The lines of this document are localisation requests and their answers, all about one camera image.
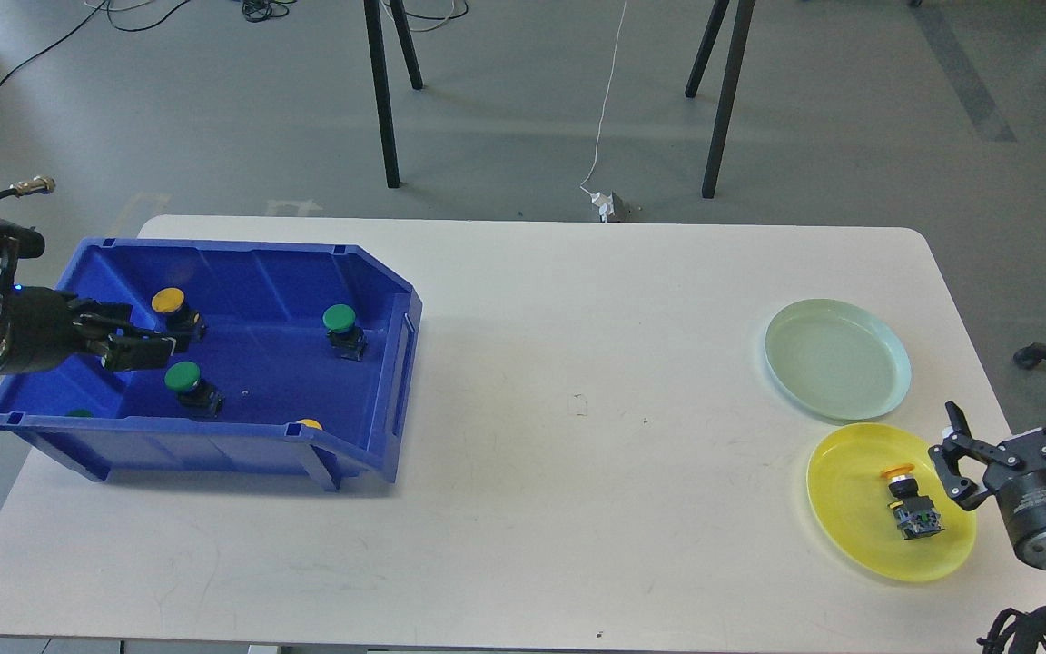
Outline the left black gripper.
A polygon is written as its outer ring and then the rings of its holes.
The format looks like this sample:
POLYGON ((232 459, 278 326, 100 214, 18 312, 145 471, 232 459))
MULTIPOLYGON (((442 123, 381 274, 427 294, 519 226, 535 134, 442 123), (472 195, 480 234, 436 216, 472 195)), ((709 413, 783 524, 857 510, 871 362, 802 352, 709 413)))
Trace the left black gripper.
POLYGON ((175 339, 132 323, 133 306, 98 302, 46 287, 22 287, 0 343, 0 376, 49 373, 75 353, 90 353, 109 373, 169 367, 175 339))

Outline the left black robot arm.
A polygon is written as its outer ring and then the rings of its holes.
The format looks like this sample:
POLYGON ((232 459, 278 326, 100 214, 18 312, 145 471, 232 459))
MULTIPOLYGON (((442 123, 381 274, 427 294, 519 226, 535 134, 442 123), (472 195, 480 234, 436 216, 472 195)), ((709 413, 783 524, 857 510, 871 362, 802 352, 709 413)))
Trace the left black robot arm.
MULTIPOLYGON (((0 190, 0 200, 54 189, 53 178, 37 175, 0 190)), ((0 219, 0 376, 49 373, 75 355, 94 357, 109 373, 162 369, 186 351, 190 334, 137 326, 128 303, 17 284, 18 264, 44 252, 35 228, 0 219)))

